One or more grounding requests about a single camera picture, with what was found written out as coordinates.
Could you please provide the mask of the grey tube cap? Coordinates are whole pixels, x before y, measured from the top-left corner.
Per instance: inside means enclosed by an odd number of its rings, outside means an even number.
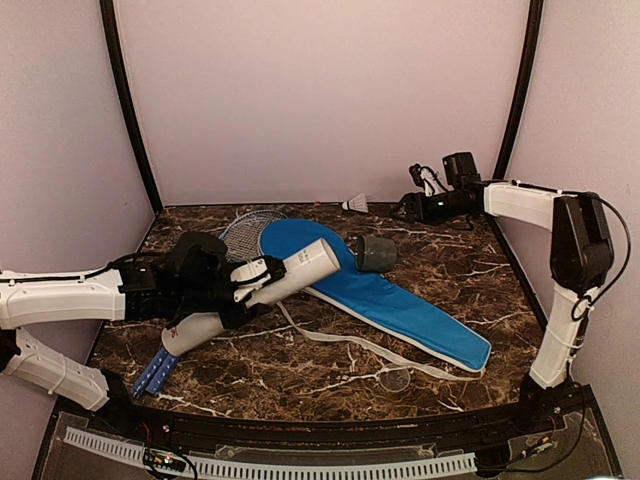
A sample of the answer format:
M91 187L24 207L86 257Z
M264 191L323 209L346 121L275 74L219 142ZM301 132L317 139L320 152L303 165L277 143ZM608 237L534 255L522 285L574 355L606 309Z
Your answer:
M391 239L363 235L356 241L355 265L358 271L386 273L395 267L397 258L397 246Z

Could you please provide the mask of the white shuttlecock tube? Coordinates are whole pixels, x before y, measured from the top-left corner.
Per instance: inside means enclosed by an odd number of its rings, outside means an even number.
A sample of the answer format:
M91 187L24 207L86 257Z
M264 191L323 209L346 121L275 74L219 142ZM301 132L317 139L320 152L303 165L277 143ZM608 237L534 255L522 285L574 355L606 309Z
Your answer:
M258 303L272 305L340 270L339 261L328 242L318 239L284 260L284 277L252 292L243 301L246 307ZM162 330L164 349L175 357L221 334L219 313L193 313L177 326Z

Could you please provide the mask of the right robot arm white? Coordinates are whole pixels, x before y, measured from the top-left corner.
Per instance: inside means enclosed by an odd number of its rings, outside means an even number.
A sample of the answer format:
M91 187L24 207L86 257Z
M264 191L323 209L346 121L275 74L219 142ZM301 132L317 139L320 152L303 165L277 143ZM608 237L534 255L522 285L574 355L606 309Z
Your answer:
M535 394L568 380L573 359L584 344L589 313L613 285L607 275L614 264L614 247L605 214L611 206L592 192L482 180L468 152L445 157L443 167L446 178L440 180L432 168L412 165L409 173L418 189L393 206L392 217L438 224L483 214L518 220L551 234L552 309L521 387L528 397L510 413L511 426L530 434L549 416L548 403Z

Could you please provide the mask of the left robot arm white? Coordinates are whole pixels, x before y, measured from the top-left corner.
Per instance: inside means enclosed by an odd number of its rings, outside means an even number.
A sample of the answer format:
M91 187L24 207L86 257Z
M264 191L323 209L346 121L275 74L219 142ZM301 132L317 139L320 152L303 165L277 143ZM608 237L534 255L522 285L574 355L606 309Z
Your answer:
M130 254L95 271L1 275L1 372L101 411L120 436L141 427L119 375L84 366L34 338L34 324L162 319L161 348L133 393L154 391L184 353L238 328L296 289L285 261L231 263L224 254Z

